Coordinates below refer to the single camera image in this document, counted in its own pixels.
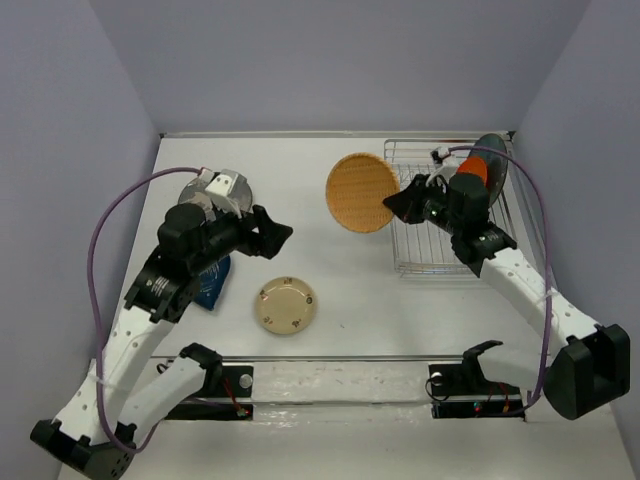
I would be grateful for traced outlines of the woven bamboo round plate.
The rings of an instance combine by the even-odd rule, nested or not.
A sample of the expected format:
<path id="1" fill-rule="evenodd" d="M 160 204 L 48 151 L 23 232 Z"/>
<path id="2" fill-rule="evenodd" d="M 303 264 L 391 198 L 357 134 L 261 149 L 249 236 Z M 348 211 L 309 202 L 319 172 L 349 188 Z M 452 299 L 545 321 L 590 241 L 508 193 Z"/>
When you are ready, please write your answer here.
<path id="1" fill-rule="evenodd" d="M 325 199 L 334 220 L 345 229 L 374 233 L 392 218 L 383 200 L 400 191 L 398 178 L 379 156 L 358 152 L 339 160 L 331 169 Z"/>

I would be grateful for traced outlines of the orange plastic plate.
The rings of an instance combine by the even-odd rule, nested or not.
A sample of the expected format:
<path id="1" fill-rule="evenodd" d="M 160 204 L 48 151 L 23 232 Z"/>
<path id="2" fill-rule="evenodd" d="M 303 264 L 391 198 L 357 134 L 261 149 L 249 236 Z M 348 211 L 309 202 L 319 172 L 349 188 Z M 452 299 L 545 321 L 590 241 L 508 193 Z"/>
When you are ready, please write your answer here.
<path id="1" fill-rule="evenodd" d="M 479 156 L 469 156 L 458 166 L 456 172 L 475 175 L 481 179 L 484 186 L 488 184 L 488 167 L 485 160 Z"/>

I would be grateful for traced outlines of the teal glazed ceramic plate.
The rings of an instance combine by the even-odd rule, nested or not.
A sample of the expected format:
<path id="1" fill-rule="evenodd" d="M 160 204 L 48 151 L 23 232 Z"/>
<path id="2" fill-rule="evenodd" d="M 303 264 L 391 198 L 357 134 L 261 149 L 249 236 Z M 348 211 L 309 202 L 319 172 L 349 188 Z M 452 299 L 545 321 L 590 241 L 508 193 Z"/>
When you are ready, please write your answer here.
<path id="1" fill-rule="evenodd" d="M 468 157 L 478 157 L 485 162 L 490 206 L 498 199 L 508 173 L 509 161 L 499 155 L 499 152 L 507 154 L 504 140 L 498 134 L 489 133 L 481 136 L 468 154 Z"/>

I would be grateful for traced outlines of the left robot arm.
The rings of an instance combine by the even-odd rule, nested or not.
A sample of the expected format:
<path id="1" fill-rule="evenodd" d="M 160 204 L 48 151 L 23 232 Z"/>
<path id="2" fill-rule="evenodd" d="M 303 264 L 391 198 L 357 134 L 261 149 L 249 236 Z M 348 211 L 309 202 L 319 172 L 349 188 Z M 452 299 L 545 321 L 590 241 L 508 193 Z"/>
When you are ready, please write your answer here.
<path id="1" fill-rule="evenodd" d="M 164 373 L 134 389 L 158 345 L 198 295 L 201 273 L 234 251 L 271 259 L 292 233 L 259 205 L 214 220 L 195 204 L 172 207 L 93 367 L 54 418 L 36 423 L 31 440 L 88 479 L 121 478 L 174 407 L 220 386 L 222 357 L 192 343 Z"/>

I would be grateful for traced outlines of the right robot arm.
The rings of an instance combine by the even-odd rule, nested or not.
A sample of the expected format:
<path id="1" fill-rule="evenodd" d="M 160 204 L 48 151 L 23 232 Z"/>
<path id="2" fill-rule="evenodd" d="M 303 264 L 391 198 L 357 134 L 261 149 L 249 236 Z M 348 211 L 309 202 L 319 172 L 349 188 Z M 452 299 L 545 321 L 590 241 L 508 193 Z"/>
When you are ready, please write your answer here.
<path id="1" fill-rule="evenodd" d="M 450 235 L 455 256 L 498 292 L 540 336 L 526 354 L 501 340 L 463 354 L 462 384 L 482 392 L 493 383 L 526 391 L 527 406 L 545 398 L 563 418 L 575 420 L 630 390 L 631 341 L 619 325 L 604 326 L 552 287 L 516 241 L 489 218 L 483 180 L 456 173 L 446 185 L 422 174 L 383 204 L 406 224 L 431 222 Z"/>

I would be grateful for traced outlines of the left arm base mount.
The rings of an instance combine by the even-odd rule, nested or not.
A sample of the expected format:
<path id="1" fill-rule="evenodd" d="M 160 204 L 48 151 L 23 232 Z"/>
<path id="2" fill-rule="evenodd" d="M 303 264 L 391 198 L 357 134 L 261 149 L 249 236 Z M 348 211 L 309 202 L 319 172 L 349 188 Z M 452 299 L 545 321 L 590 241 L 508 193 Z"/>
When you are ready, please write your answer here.
<path id="1" fill-rule="evenodd" d="M 253 419 L 254 367 L 225 364 L 221 376 L 205 381 L 165 417 L 175 421 L 249 421 Z"/>

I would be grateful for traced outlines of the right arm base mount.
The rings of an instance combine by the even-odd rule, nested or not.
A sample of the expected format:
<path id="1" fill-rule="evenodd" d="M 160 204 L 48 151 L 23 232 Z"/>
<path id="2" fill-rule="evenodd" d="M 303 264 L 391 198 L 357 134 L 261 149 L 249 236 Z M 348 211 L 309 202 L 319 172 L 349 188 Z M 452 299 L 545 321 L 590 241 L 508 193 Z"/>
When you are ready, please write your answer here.
<path id="1" fill-rule="evenodd" d="M 435 419 L 525 417 L 518 388 L 504 383 L 468 380 L 461 364 L 431 364 L 425 391 Z"/>

